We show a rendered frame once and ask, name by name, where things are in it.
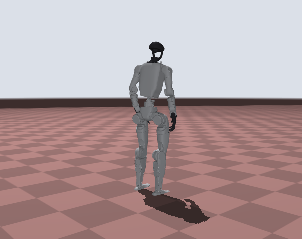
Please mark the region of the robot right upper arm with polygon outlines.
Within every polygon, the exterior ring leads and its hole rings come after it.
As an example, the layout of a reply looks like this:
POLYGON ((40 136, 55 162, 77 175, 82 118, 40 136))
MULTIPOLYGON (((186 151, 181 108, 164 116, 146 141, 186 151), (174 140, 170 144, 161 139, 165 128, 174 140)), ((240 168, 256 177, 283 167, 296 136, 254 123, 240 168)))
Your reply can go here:
POLYGON ((173 93, 172 93, 173 70, 169 66, 161 65, 161 72, 164 74, 164 81, 165 81, 165 85, 166 85, 166 89, 164 90, 164 93, 166 96, 173 96, 173 93))

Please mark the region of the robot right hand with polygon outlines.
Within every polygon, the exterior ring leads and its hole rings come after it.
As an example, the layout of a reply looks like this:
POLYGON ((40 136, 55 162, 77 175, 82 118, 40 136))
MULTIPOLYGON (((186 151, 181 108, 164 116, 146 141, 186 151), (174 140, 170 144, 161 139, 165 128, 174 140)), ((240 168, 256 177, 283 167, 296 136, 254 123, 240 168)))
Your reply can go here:
POLYGON ((176 117, 177 117, 177 115, 175 116, 175 113, 171 113, 171 116, 170 116, 170 117, 172 118, 171 123, 173 123, 173 125, 172 125, 171 127, 169 127, 169 128, 171 128, 171 129, 169 129, 169 130, 170 130, 170 131, 174 131, 175 125, 176 125, 176 117))

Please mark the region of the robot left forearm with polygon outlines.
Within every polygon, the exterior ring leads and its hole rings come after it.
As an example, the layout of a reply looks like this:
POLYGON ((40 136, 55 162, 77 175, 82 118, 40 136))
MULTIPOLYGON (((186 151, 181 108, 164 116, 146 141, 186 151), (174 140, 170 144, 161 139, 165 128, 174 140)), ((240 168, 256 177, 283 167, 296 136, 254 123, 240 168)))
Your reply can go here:
POLYGON ((137 98, 137 94, 133 94, 130 92, 130 98, 131 98, 131 102, 132 102, 132 106, 135 108, 136 112, 140 111, 140 107, 139 107, 139 103, 138 103, 138 98, 137 98))

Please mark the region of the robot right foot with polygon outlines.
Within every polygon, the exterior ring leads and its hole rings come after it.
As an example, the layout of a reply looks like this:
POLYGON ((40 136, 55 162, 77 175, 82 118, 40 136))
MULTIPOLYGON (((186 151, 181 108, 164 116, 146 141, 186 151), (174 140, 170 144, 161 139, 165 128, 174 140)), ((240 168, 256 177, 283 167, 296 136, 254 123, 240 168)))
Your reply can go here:
MULTIPOLYGON (((160 190, 161 190, 161 189, 160 189, 160 190)), ((162 190, 161 193, 158 193, 157 190, 156 190, 156 191, 154 191, 154 192, 152 193, 152 195, 156 196, 156 195, 164 194, 164 193, 167 193, 167 192, 169 192, 169 190, 162 190)))

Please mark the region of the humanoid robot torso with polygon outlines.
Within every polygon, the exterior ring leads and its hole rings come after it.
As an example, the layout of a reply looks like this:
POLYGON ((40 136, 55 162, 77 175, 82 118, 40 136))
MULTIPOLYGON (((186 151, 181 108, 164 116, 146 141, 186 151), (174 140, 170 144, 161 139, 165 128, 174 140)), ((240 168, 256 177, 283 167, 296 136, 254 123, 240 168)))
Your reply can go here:
MULTIPOLYGON (((148 62, 148 61, 147 61, 148 62)), ((145 121, 153 121, 153 112, 157 111, 154 107, 155 100, 158 98, 163 87, 164 74, 161 72, 161 62, 159 63, 143 63, 140 69, 139 91, 140 95, 147 97, 144 106, 140 107, 140 119, 145 121)))

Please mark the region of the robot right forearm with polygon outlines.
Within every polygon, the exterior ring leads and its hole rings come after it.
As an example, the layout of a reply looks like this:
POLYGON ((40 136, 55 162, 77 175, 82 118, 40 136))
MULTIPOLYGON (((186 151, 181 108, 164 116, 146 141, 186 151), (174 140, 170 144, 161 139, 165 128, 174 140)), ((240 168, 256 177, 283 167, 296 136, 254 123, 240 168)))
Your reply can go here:
POLYGON ((176 116, 177 113, 176 113, 175 96, 174 96, 174 89, 173 88, 172 88, 172 93, 173 93, 173 96, 169 96, 167 98, 168 107, 169 107, 169 110, 170 110, 170 116, 171 116, 171 113, 175 113, 175 116, 176 116))

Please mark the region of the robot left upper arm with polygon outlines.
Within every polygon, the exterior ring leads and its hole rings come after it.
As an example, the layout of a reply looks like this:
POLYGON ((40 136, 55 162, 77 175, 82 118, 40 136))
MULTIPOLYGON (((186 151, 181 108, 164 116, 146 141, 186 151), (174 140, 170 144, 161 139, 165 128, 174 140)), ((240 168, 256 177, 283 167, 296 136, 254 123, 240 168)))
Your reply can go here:
POLYGON ((131 80, 131 83, 129 85, 129 91, 133 94, 135 94, 138 89, 136 87, 136 84, 139 82, 139 77, 140 77, 140 69, 141 69, 141 65, 137 65, 134 69, 134 74, 131 80))

